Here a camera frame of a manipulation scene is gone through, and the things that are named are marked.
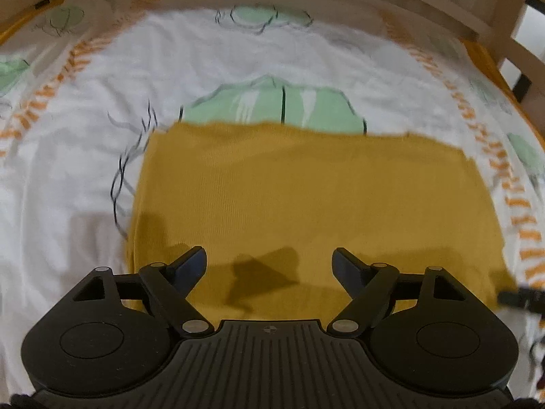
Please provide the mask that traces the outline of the mustard yellow knitted garment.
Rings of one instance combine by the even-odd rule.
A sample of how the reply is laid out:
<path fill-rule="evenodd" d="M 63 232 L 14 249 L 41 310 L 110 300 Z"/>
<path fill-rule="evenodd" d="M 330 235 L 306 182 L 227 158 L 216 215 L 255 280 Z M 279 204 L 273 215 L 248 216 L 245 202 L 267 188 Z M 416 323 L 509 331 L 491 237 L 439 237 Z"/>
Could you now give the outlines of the mustard yellow knitted garment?
<path fill-rule="evenodd" d="M 404 273 L 441 266 L 481 301 L 515 287 L 476 164 L 421 136 L 177 124 L 151 136 L 126 246 L 130 271 L 202 246 L 189 301 L 210 321 L 331 320 L 349 300 L 343 247 Z"/>

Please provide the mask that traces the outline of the white patterned bed sheet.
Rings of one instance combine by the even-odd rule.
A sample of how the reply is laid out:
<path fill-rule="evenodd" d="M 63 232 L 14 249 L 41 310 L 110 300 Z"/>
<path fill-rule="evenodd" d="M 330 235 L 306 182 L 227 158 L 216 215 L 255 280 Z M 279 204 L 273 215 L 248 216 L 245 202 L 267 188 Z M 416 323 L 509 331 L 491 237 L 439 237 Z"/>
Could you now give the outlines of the white patterned bed sheet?
<path fill-rule="evenodd" d="M 97 266 L 130 273 L 126 246 L 150 138 L 177 124 L 273 124 L 330 134 L 429 138 L 472 160 L 489 191 L 515 285 L 544 285 L 544 150 L 509 99 L 443 31 L 384 34 L 349 29 L 376 67 L 360 90 L 326 91 L 302 105 L 268 61 L 239 70 L 238 38 L 226 36 L 217 83 L 188 110 L 184 86 L 164 96 L 143 65 L 138 80 L 113 65 L 162 44 L 158 29 L 179 26 L 188 41 L 212 36 L 201 16 L 155 18 L 130 47 L 116 46 L 62 86 L 40 119 L 1 146 L 1 394 L 28 392 L 19 352 L 30 327 Z"/>

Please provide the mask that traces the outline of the orange mattress cover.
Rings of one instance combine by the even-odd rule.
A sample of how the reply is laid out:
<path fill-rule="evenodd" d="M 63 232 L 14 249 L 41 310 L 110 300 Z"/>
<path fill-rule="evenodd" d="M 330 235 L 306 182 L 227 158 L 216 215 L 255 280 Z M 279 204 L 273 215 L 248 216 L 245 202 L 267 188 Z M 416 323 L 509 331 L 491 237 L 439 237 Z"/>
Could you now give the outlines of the orange mattress cover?
<path fill-rule="evenodd" d="M 524 121 L 528 124 L 531 132 L 540 143 L 540 147 L 545 150 L 545 141 L 543 136 L 540 135 L 540 132 L 538 132 L 538 130 L 531 123 L 527 113 L 515 99 L 515 95 L 508 87 L 507 82 L 503 78 L 496 63 L 489 54 L 488 49 L 480 43 L 464 38 L 461 38 L 460 42 L 463 43 L 464 47 L 466 48 L 467 54 L 474 66 L 509 99 L 513 107 L 515 107 Z"/>

